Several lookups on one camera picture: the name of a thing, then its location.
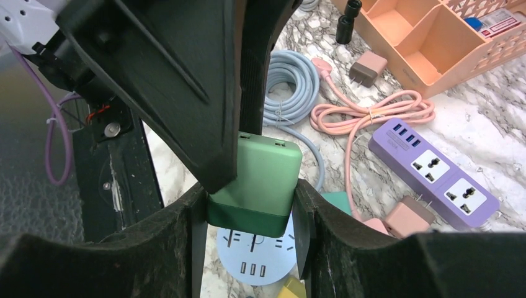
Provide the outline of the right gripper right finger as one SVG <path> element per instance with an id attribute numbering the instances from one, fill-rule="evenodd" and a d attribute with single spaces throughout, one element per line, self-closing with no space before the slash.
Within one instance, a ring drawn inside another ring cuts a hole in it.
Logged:
<path id="1" fill-rule="evenodd" d="M 299 180 L 293 201 L 308 297 L 524 297 L 525 234 L 380 233 Z"/>

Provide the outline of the green plug adapter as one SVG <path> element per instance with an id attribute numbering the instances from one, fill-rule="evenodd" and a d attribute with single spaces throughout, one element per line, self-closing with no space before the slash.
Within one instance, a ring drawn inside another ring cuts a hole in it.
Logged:
<path id="1" fill-rule="evenodd" d="M 215 227 L 281 237 L 292 209 L 302 162 L 293 142 L 241 132 L 237 177 L 209 195 L 207 222 Z"/>

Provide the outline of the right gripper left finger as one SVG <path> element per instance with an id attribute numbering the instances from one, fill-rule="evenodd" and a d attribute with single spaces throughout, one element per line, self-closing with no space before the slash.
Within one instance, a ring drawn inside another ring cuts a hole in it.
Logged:
<path id="1" fill-rule="evenodd" d="M 194 185 L 171 205 L 99 243 L 3 235 L 1 296 L 198 297 L 206 198 Z"/>

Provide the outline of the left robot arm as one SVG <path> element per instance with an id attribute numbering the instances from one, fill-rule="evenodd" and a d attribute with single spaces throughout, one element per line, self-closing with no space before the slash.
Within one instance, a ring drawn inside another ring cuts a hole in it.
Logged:
<path id="1" fill-rule="evenodd" d="M 55 86 L 123 101 L 213 194 L 262 131 L 270 53 L 299 1 L 2 1 L 1 37 Z"/>

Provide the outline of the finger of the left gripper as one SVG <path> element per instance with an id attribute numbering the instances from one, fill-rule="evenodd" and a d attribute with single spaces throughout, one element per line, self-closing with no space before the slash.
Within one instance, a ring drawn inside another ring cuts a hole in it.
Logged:
<path id="1" fill-rule="evenodd" d="M 248 1 L 241 47 L 241 110 L 239 130 L 262 132 L 270 53 L 301 1 Z"/>
<path id="2" fill-rule="evenodd" d="M 56 23 L 205 190 L 235 178 L 241 1 L 70 1 Z"/>

